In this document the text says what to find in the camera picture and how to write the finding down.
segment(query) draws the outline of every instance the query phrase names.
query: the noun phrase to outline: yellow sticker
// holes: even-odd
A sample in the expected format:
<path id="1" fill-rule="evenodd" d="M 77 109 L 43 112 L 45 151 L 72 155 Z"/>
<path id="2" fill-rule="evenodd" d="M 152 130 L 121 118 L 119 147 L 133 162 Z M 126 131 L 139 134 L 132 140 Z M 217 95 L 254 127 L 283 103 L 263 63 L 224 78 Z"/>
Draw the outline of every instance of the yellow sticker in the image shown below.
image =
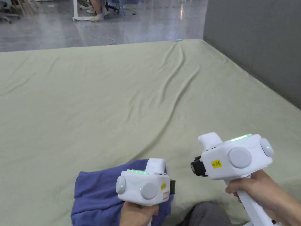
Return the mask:
<path id="1" fill-rule="evenodd" d="M 166 183 L 161 184 L 161 191 L 163 191 L 164 189 L 166 189 Z"/>
<path id="2" fill-rule="evenodd" d="M 212 166 L 213 166 L 213 169 L 216 169 L 216 168 L 220 168 L 222 167 L 223 165 L 221 164 L 221 161 L 218 159 L 218 160 L 215 160 L 213 162 L 211 162 Z"/>

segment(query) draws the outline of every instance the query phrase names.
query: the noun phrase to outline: white vr controller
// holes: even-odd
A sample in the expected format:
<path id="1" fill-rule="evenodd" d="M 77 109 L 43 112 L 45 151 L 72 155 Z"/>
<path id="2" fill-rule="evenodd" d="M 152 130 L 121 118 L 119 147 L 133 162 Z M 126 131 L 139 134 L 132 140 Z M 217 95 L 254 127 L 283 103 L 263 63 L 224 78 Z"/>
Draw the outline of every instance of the white vr controller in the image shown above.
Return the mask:
<path id="1" fill-rule="evenodd" d="M 274 151 L 270 143 L 260 135 L 248 134 L 223 142 L 216 133 L 199 136 L 204 146 L 202 155 L 191 163 L 197 176 L 209 176 L 228 183 L 237 178 L 250 177 L 273 162 Z M 237 192 L 251 222 L 248 225 L 273 226 L 271 218 L 246 192 Z"/>
<path id="2" fill-rule="evenodd" d="M 122 171 L 116 183 L 118 198 L 142 206 L 153 206 L 168 201 L 171 180 L 164 173 L 165 166 L 164 159 L 149 159 L 144 171 Z"/>

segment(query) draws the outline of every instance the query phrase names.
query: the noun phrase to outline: blue cloth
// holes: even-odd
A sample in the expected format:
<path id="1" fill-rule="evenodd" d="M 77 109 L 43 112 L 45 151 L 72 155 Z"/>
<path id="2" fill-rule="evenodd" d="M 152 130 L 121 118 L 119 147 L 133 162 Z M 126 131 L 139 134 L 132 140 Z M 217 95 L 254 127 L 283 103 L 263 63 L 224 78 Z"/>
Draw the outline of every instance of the blue cloth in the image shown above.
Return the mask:
<path id="1" fill-rule="evenodd" d="M 74 226 L 118 226 L 123 201 L 116 193 L 116 181 L 127 169 L 145 170 L 147 159 L 137 160 L 115 168 L 91 173 L 80 172 L 74 189 L 71 221 Z M 170 195 L 167 202 L 159 204 L 159 215 L 152 226 L 160 226 L 171 212 Z"/>

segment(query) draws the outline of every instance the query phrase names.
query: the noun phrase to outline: round gray button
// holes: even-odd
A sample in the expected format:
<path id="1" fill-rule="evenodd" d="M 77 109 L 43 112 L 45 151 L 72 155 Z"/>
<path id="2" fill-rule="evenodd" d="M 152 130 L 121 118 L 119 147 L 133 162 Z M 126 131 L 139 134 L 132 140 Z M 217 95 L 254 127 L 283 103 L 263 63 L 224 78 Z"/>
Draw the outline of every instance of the round gray button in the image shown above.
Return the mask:
<path id="1" fill-rule="evenodd" d="M 150 200 L 156 197 L 158 189 L 152 182 L 146 182 L 142 188 L 140 188 L 140 193 L 143 198 Z"/>
<path id="2" fill-rule="evenodd" d="M 251 153 L 241 147 L 232 148 L 229 152 L 229 160 L 235 168 L 243 169 L 251 164 Z"/>
<path id="3" fill-rule="evenodd" d="M 274 150 L 272 149 L 272 146 L 270 145 L 270 143 L 268 142 L 268 140 L 266 138 L 261 138 L 260 145 L 261 145 L 264 153 L 266 154 L 266 156 L 268 156 L 270 158 L 272 158 L 274 156 Z"/>
<path id="4" fill-rule="evenodd" d="M 117 194 L 123 194 L 126 189 L 126 179 L 122 176 L 119 176 L 116 182 L 116 192 Z"/>

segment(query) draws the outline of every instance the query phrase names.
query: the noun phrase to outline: person's leg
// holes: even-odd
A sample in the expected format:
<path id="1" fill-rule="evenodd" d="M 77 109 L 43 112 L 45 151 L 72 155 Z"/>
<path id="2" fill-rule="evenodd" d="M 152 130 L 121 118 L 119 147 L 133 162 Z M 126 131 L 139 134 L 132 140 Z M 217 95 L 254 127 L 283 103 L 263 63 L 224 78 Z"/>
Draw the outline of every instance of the person's leg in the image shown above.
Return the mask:
<path id="1" fill-rule="evenodd" d="M 194 206 L 189 219 L 178 226 L 232 226 L 226 212 L 217 204 L 201 202 Z"/>
<path id="2" fill-rule="evenodd" d="M 95 12 L 96 16 L 91 18 L 91 21 L 98 22 L 104 19 L 104 15 L 102 13 L 102 1 L 101 0 L 90 0 Z"/>

